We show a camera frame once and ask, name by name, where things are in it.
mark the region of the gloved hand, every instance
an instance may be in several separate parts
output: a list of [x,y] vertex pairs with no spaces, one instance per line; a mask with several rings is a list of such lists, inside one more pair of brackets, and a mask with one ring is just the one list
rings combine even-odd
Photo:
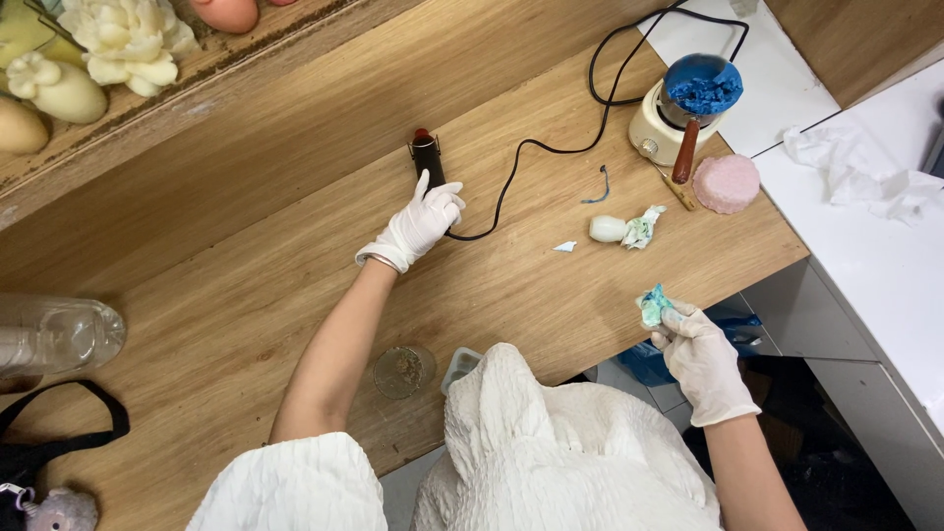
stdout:
[[372,243],[358,251],[354,260],[363,266],[368,256],[376,256],[400,273],[426,254],[446,230],[462,220],[459,211],[465,208],[465,202],[457,194],[463,189],[461,182],[447,182],[430,190],[426,197],[426,187],[430,183],[430,172],[423,174],[416,184],[413,200],[400,212],[394,214],[390,224]]
[[697,307],[672,301],[663,308],[668,335],[652,332],[652,344],[663,352],[672,376],[695,408],[692,425],[701,427],[761,412],[750,399],[737,369],[737,351],[715,323]]

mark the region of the plastic bottle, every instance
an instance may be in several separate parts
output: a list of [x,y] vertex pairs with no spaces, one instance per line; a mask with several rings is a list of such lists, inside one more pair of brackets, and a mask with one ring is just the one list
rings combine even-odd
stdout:
[[0,378],[99,367],[125,334],[121,316],[97,300],[0,293]]

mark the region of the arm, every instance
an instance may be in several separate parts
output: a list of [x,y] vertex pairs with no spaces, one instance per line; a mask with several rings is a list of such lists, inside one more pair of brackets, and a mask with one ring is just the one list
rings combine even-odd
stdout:
[[652,333],[669,372],[692,403],[692,425],[703,426],[728,531],[805,531],[777,472],[737,368],[737,352],[695,306],[672,301],[664,331]]
[[743,415],[705,426],[705,438],[725,529],[806,529],[756,417]]
[[391,218],[376,241],[358,252],[356,261],[363,269],[298,360],[272,424],[270,444],[345,430],[397,273],[405,273],[458,223],[465,207],[457,196],[460,182],[427,194],[429,181],[424,171],[413,200]]
[[396,270],[367,260],[295,366],[269,444],[343,432]]

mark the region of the black strap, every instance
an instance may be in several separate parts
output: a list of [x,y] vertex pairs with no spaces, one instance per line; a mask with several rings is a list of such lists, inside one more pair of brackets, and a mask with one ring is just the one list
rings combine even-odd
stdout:
[[[43,394],[45,391],[48,391],[49,389],[67,384],[82,385],[86,389],[89,389],[93,395],[98,397],[98,399],[105,404],[105,406],[109,409],[109,413],[111,413],[111,429],[107,432],[94,432],[81,436],[69,437],[62,440],[45,442],[42,444],[28,445],[31,446],[30,453],[32,454],[33,459],[30,459],[30,461],[32,461],[31,464],[33,466],[38,464],[38,460],[41,460],[41,465],[44,465],[56,457],[68,454],[69,452],[105,446],[117,438],[124,437],[131,430],[131,424],[127,417],[127,410],[114,397],[105,392],[105,389],[102,389],[91,380],[71,380],[59,382],[58,384],[52,384],[42,389],[37,389],[28,395],[25,395],[20,400],[12,403],[3,412],[0,412],[0,437],[7,431],[9,426],[13,423],[17,416],[20,415],[24,408],[26,408],[29,403],[33,402],[33,399]],[[23,447],[27,445],[3,446]]]

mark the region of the white countertop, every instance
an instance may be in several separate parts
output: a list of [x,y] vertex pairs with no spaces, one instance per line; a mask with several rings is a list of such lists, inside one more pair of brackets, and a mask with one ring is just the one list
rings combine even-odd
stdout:
[[[728,0],[691,0],[683,7],[736,18]],[[866,133],[876,171],[919,169],[940,127],[944,61],[838,113],[763,2],[743,20],[750,33],[734,65],[745,92],[720,134],[734,152],[754,158],[771,199],[944,432],[944,337],[938,333],[944,329],[944,206],[926,209],[915,228],[875,217],[864,205],[832,206],[817,170],[794,163],[779,146],[791,126],[826,120],[817,127]],[[670,14],[649,43],[671,64],[689,53],[729,54],[739,31]],[[941,194],[937,199],[944,204]]]
[[[815,128],[860,128],[876,171],[919,169],[940,130],[942,98],[944,61]],[[944,194],[911,228],[865,205],[830,205],[823,177],[783,146],[754,162],[767,193],[944,432]]]

